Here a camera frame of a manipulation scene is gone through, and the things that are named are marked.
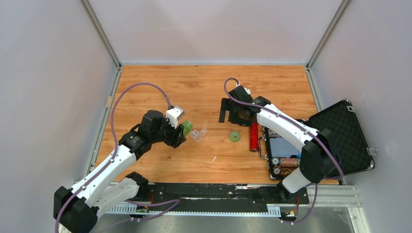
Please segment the green pill bottle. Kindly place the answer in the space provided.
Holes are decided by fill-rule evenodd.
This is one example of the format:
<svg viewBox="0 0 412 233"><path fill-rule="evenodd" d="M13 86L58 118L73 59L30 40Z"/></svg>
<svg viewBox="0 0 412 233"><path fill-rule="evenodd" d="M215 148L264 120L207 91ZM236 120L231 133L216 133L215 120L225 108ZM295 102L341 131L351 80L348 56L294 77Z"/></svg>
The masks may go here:
<svg viewBox="0 0 412 233"><path fill-rule="evenodd" d="M183 135L187 136L190 133L190 131L192 130L193 124L188 120L185 120L181 124L183 125Z"/></svg>

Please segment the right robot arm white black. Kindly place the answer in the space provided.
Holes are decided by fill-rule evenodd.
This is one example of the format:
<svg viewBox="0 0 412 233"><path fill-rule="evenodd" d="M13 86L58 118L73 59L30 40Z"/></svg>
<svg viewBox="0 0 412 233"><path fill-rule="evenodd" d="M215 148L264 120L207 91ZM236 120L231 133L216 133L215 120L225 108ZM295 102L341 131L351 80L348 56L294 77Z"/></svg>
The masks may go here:
<svg viewBox="0 0 412 233"><path fill-rule="evenodd" d="M336 150L336 141L330 130L318 130L295 120L279 110L268 99L259 96L252 98L250 90L240 84L231 91L225 90L224 99L229 107L229 115L235 119L252 121L278 133L291 143L301 154L300 164L292 173L281 180L278 198L291 202L297 191L318 184L336 169L337 179L343 178L343 170Z"/></svg>

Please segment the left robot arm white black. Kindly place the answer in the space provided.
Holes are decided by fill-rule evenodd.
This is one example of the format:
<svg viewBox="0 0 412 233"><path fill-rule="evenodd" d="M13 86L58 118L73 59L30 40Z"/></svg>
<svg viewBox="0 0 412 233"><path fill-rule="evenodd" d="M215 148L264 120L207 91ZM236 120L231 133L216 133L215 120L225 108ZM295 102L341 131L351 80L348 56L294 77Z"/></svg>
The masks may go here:
<svg viewBox="0 0 412 233"><path fill-rule="evenodd" d="M115 186L110 184L153 144L163 142L177 148L185 142L184 126L178 122L183 115L184 110L178 106L168 109L165 114L149 110L141 123L124 134L92 172L70 188L59 187L53 197L55 230L63 226L71 233L88 233L102 215L124 200L146 199L148 181L136 172L128 174Z"/></svg>

